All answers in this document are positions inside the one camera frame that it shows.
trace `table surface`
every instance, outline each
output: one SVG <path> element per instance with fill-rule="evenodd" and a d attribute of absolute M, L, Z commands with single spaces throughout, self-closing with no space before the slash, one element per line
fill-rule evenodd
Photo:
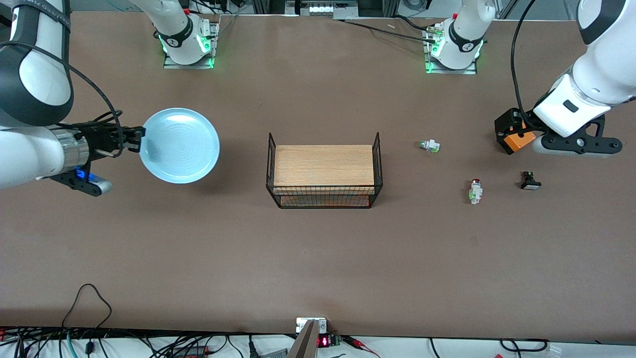
<path fill-rule="evenodd" d="M 608 115 L 605 134 L 624 144 L 610 159 L 506 155 L 493 121 L 515 105 L 515 25 L 493 23 L 478 75 L 452 76 L 426 74 L 416 41 L 326 18 L 239 17 L 216 68 L 180 71 L 162 69 L 144 14 L 75 13 L 71 63 L 125 125 L 191 108 L 218 130 L 221 156 L 189 185 L 126 153 L 93 165 L 115 185 L 103 197 L 46 180 L 0 192 L 0 325 L 57 326 L 92 282 L 114 308 L 108 327 L 285 333 L 296 317 L 327 317 L 343 334 L 634 341 L 634 107 Z M 583 51 L 573 22 L 524 24 L 526 106 Z M 106 110 L 74 86 L 68 121 Z M 323 145 L 378 131 L 384 188 L 372 209 L 276 207 L 269 132 Z M 430 138 L 439 153 L 417 148 Z M 518 188 L 526 170 L 540 190 Z M 87 291 L 69 324 L 105 314 Z"/>

